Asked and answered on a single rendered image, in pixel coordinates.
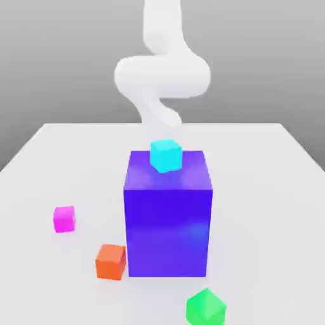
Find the small cyan cube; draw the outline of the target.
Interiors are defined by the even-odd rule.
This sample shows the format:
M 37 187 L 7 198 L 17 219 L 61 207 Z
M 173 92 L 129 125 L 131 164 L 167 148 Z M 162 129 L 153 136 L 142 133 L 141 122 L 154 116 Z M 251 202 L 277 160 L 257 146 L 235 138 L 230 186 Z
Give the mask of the small cyan cube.
M 159 172 L 167 173 L 182 168 L 182 147 L 172 139 L 150 144 L 150 164 Z

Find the small orange cube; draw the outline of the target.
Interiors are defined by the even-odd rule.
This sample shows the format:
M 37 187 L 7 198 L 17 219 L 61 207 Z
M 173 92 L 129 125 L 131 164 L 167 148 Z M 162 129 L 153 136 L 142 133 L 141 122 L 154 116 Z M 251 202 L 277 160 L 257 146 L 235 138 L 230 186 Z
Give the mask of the small orange cube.
M 96 276 L 120 281 L 126 267 L 126 247 L 103 244 L 95 259 Z

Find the small magenta cube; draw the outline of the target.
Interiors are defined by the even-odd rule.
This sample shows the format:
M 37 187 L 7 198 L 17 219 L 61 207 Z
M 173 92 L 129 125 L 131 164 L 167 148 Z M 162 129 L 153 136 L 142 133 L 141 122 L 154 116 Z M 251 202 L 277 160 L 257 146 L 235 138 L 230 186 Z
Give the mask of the small magenta cube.
M 57 207 L 53 214 L 56 233 L 72 232 L 76 229 L 75 209 L 73 206 Z

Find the small green cube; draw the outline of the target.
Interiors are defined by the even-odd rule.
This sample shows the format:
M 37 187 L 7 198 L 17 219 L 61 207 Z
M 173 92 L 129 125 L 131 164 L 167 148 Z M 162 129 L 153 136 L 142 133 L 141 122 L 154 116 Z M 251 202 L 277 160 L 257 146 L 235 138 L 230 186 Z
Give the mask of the small green cube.
M 186 320 L 191 325 L 224 325 L 226 308 L 219 297 L 205 288 L 187 300 Z

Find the large blue box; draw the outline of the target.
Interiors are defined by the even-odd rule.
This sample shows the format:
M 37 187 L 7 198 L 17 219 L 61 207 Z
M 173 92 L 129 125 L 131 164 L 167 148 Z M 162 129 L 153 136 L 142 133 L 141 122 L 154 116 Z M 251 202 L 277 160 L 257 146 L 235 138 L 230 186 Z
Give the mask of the large blue box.
M 159 173 L 149 152 L 132 151 L 123 196 L 129 276 L 206 275 L 213 187 L 203 152 Z

